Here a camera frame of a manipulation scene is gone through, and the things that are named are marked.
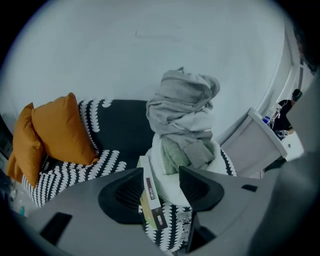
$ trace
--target pile of clothes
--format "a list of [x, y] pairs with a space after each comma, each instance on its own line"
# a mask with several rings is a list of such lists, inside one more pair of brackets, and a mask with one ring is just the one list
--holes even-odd
[[211, 100], [220, 90], [216, 78], [193, 75], [183, 67], [169, 70], [160, 89], [146, 104], [146, 117], [155, 132], [147, 152], [157, 192], [164, 200], [189, 207], [179, 186], [179, 167], [215, 171], [223, 159], [213, 140]]

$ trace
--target wall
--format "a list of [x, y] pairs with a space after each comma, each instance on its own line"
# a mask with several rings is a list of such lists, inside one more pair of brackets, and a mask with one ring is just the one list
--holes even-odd
[[148, 100], [162, 74], [185, 66], [218, 78], [213, 134], [220, 137], [274, 80], [284, 21], [256, 0], [55, 1], [16, 39], [1, 71], [0, 113], [17, 118], [74, 92], [79, 100]]

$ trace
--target fabric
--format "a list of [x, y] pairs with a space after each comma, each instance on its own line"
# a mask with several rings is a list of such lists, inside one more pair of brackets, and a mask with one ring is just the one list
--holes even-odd
[[[104, 112], [111, 108], [113, 104], [118, 106], [121, 102], [123, 102], [125, 106], [128, 106], [126, 104], [126, 100], [99, 100], [97, 102], [97, 112], [91, 111], [92, 106], [95, 104], [93, 100], [82, 100], [79, 102], [78, 109], [81, 116], [81, 121], [93, 145], [99, 143], [97, 138], [101, 139], [105, 143], [102, 145], [108, 145], [109, 139], [114, 140], [114, 137], [118, 138], [122, 136], [122, 133], [119, 133], [117, 136], [115, 136], [117, 133], [106, 134], [105, 125], [107, 123], [112, 123], [112, 120], [108, 119], [107, 121], [109, 122], [102, 120], [102, 118], [106, 117]], [[146, 101], [139, 101], [137, 104], [138, 106], [145, 107]], [[133, 102], [131, 107], [137, 109]], [[110, 117], [114, 117], [115, 113], [118, 113], [120, 117], [123, 114], [122, 111], [116, 107], [113, 107], [112, 110], [108, 110], [107, 113], [110, 114]], [[148, 120], [144, 115], [145, 112], [143, 111], [142, 114], [145, 118], [144, 123], [149, 127]], [[149, 137], [141, 134], [138, 139], [141, 141], [141, 143], [147, 144], [148, 142], [143, 142], [143, 140], [149, 140]], [[28, 195], [31, 197], [32, 201], [38, 207], [41, 207], [47, 201], [62, 192], [65, 188], [76, 183], [92, 180], [126, 169], [136, 168], [141, 153], [131, 150], [108, 149], [105, 147], [104, 149], [98, 151], [97, 156], [98, 161], [89, 165], [60, 161], [49, 156], [47, 159], [45, 159], [45, 161], [43, 161], [36, 188], [33, 189], [31, 187], [25, 176], [22, 178], [22, 185], [27, 191]]]
[[31, 119], [50, 157], [82, 165], [98, 160], [73, 93], [33, 109]]
[[179, 166], [189, 166], [191, 162], [185, 152], [172, 139], [164, 136], [161, 141], [161, 156], [164, 166], [164, 174], [179, 173]]
[[292, 128], [292, 126], [289, 120], [287, 119], [287, 113], [292, 108], [291, 100], [289, 99], [281, 100], [278, 104], [282, 106], [280, 110], [280, 117], [274, 120], [274, 125], [272, 129], [273, 131], [282, 131], [282, 130], [289, 131]]
[[[34, 105], [30, 103], [20, 113], [13, 133], [13, 153], [16, 163], [25, 175], [31, 186], [35, 187], [44, 154], [43, 145], [33, 129], [31, 112]], [[15, 167], [15, 178], [21, 182], [21, 172]]]
[[[151, 148], [155, 133], [146, 118], [146, 101], [82, 100], [79, 108], [87, 111], [88, 124], [84, 124], [88, 127], [90, 123], [90, 136], [97, 149], [140, 152], [144, 156]], [[80, 117], [85, 120], [86, 114]]]
[[[162, 158], [161, 148], [164, 137], [155, 134], [152, 141], [152, 148], [146, 153], [150, 159], [154, 184], [159, 197], [174, 205], [189, 207], [184, 193], [180, 188], [179, 173], [167, 175], [164, 160]], [[226, 174], [226, 161], [218, 143], [211, 140], [213, 145], [212, 154], [215, 159], [206, 167], [205, 171]]]
[[6, 174], [17, 182], [22, 182], [23, 173], [17, 163], [15, 154], [12, 152], [6, 164]]
[[214, 159], [202, 139], [211, 139], [211, 110], [219, 92], [216, 78], [192, 75], [183, 67], [164, 73], [159, 91], [146, 104], [146, 116], [151, 129], [177, 142], [198, 168]]

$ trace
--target orange cushion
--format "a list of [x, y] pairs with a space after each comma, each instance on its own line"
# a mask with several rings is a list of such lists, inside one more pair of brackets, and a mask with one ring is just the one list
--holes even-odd
[[19, 175], [21, 174], [18, 169], [20, 167], [30, 185], [35, 188], [44, 148], [31, 123], [31, 110], [33, 108], [34, 105], [32, 103], [27, 105], [15, 123], [13, 152], [18, 164], [15, 176], [20, 179]]
[[6, 174], [17, 182], [22, 182], [22, 171], [19, 168], [15, 154], [12, 152], [6, 164]]
[[73, 93], [33, 109], [31, 119], [50, 157], [82, 165], [98, 160]]

